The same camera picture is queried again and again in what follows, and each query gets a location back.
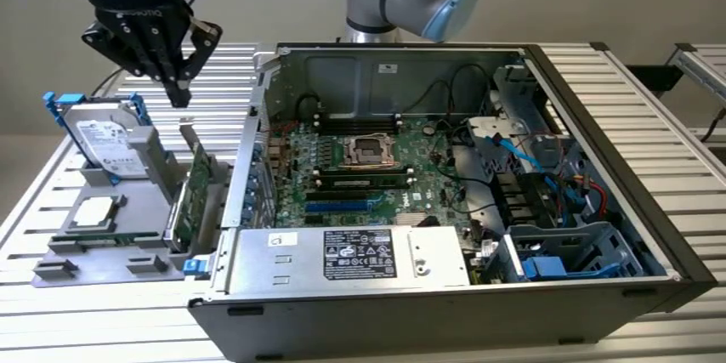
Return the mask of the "black RAM slot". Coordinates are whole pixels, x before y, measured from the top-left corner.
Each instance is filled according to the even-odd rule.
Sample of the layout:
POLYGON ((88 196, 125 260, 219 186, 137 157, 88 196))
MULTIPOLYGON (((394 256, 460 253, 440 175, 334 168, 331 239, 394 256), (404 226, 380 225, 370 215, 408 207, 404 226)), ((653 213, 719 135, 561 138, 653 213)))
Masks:
POLYGON ((386 122, 386 121, 332 121, 323 122, 316 121, 314 125, 318 128, 396 128, 398 122, 386 122))
POLYGON ((382 120, 322 119, 315 121, 320 124, 332 123, 332 124, 336 124, 338 126, 342 126, 344 123, 348 123, 351 126, 363 126, 363 125, 374 126, 375 124, 382 126, 383 124, 396 123, 396 119, 382 119, 382 120))
POLYGON ((407 173, 319 173, 316 179, 406 179, 407 173))
POLYGON ((392 134, 396 134, 398 133, 398 128, 396 127, 384 127, 384 126, 375 126, 375 127, 332 127, 332 128, 320 127, 320 128, 316 128, 315 131, 319 134, 326 134, 326 135, 354 135, 354 134, 362 135, 362 134, 368 134, 368 133, 392 133, 392 134))
POLYGON ((334 175, 374 175, 374 174, 411 174, 412 170, 408 167, 403 168, 344 168, 344 169, 315 169, 314 174, 318 176, 334 175))
POLYGON ((315 120, 322 119, 344 119, 344 120, 382 120, 382 119, 399 119, 402 115, 399 113, 388 114, 358 114, 352 113, 323 113, 318 112, 314 114, 315 120))

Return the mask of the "green RAM stick with label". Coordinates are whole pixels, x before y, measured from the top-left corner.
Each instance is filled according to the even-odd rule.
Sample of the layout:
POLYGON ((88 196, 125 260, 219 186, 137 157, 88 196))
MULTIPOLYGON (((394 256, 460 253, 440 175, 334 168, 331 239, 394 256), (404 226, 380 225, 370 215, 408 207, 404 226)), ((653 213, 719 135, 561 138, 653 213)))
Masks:
POLYGON ((406 190, 411 187, 407 179, 316 179, 319 190, 406 190))

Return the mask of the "hard disk with blue carrier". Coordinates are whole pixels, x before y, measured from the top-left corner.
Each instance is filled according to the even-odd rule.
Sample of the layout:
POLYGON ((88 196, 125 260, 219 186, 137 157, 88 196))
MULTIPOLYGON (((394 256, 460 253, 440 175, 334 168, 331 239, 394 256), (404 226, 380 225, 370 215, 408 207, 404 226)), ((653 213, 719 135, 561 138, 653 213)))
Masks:
POLYGON ((43 102, 91 167, 100 168, 113 183, 147 177, 137 151, 127 144, 132 130, 152 124, 139 94, 91 97, 47 92, 43 102))

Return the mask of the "silver CPU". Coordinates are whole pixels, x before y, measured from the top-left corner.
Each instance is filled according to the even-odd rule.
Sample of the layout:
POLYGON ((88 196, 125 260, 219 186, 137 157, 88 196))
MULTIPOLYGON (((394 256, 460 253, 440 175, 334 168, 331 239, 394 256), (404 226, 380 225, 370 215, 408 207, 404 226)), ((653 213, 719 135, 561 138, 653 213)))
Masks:
POLYGON ((87 197, 72 216, 72 225, 77 228, 107 226, 115 218, 121 202, 121 196, 87 197))

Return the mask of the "black expansion slot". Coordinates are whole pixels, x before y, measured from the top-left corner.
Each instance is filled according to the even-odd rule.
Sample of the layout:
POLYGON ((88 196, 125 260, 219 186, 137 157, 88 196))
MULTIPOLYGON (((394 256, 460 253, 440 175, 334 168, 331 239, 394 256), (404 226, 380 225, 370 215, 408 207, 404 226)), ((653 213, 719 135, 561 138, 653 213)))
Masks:
POLYGON ((364 191, 315 191, 306 193, 306 201, 366 201, 364 191))

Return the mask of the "blue expansion slot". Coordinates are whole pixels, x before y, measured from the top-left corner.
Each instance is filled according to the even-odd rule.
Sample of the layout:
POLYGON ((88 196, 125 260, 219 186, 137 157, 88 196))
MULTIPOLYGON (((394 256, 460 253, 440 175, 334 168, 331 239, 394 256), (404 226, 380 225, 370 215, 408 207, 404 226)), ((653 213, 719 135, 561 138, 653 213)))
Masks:
POLYGON ((304 205, 304 210, 307 213, 366 212, 368 204, 366 201, 308 202, 304 205))

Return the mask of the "grey parts rack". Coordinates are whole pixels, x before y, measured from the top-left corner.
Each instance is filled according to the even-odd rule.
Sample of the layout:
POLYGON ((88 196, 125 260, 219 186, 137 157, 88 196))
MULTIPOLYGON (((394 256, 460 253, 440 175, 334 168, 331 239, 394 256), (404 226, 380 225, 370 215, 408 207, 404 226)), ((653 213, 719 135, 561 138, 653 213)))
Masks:
POLYGON ((56 235, 156 232, 159 236, 137 238, 127 245, 112 240, 52 241, 49 238, 49 251, 33 267, 33 287, 177 281, 184 279, 184 261, 214 252, 231 167, 218 161, 206 148, 215 158, 215 183, 208 188, 203 236, 188 252, 171 253, 164 243, 164 231, 192 157, 190 162, 177 162, 173 154, 156 146, 157 140, 156 129, 151 126, 135 128, 127 140, 140 156, 145 178, 113 183, 100 168, 83 169, 87 183, 56 235), (72 216, 80 202, 92 196, 121 196, 123 202, 107 226, 77 228, 72 225, 72 216))

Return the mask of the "green motherboard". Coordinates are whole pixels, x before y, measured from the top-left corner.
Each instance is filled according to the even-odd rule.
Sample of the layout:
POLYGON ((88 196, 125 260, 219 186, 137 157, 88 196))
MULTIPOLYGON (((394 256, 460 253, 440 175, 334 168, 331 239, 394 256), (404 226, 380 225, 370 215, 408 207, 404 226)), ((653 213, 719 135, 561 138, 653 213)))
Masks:
POLYGON ((456 171, 454 154, 448 146, 447 131, 451 126, 444 121, 427 118, 396 120, 398 133, 386 133, 394 140, 396 166, 408 167, 406 190, 319 190, 314 186, 315 169, 344 169, 343 139, 354 135, 319 134, 310 123, 290 123, 282 126, 268 141, 270 165, 276 187, 278 227, 330 227, 395 224, 400 213, 426 213, 435 215, 440 225, 463 225, 467 216, 454 211, 466 193, 454 180, 456 171), (368 210, 352 213, 307 213, 306 193, 315 191, 364 191, 368 210))

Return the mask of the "silver power supply unit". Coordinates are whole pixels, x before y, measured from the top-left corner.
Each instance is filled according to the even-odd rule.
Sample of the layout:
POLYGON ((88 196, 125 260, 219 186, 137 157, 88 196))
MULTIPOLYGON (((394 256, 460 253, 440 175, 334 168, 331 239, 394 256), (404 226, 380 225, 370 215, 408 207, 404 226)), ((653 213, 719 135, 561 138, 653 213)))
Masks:
POLYGON ((242 298, 300 298, 468 286, 451 226, 242 230, 220 277, 242 298))

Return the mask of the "grey metal optical drive bay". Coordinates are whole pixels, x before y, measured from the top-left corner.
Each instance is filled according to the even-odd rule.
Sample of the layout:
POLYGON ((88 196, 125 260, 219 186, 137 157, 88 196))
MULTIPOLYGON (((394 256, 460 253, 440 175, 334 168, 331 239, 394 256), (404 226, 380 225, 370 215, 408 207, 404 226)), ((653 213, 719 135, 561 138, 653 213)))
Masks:
POLYGON ((522 65, 507 65, 492 82, 480 114, 466 123, 484 180, 498 173, 561 172, 571 138, 553 123, 538 79, 522 65))

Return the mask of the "silver chipset heatsink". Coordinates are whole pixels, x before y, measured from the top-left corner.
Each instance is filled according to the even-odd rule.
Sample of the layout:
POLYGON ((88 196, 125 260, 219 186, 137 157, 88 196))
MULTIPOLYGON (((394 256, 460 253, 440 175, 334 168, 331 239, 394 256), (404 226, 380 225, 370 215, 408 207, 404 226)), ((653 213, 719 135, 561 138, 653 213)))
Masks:
POLYGON ((426 213, 400 213, 395 217, 395 225, 411 227, 435 227, 440 226, 435 215, 426 213))

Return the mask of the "black box between tables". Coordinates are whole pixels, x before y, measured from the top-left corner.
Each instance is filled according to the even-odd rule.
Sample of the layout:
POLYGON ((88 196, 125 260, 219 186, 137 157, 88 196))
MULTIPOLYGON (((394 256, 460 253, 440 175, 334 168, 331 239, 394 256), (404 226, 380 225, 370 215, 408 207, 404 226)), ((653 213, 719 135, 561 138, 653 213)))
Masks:
POLYGON ((674 65, 627 65, 626 68, 654 94, 669 92, 683 76, 674 65))

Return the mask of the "grey metal disk bay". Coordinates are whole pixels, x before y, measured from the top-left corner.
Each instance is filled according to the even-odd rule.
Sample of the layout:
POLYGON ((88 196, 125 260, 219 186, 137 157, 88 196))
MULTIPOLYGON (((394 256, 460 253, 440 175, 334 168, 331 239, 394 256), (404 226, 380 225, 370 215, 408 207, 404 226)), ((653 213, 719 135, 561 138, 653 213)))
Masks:
POLYGON ((609 222, 543 229, 512 225, 503 235, 518 281, 573 281, 645 276, 619 230, 609 222))

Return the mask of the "aluminium slat side table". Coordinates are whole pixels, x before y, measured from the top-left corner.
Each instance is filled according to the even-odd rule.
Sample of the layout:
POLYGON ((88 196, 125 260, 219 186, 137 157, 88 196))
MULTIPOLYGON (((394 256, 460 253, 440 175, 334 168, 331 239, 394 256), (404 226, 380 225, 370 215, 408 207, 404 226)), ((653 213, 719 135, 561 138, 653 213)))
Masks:
POLYGON ((677 43, 667 64, 698 82, 726 108, 726 43, 677 43))

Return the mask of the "CPU socket with metal frame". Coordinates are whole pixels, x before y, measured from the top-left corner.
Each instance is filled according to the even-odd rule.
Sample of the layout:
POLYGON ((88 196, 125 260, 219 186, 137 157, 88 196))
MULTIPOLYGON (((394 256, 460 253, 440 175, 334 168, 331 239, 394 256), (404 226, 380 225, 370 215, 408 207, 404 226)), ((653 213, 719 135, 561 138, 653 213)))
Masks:
POLYGON ((386 133, 347 136, 343 139, 343 160, 340 167, 394 167, 395 140, 386 133))

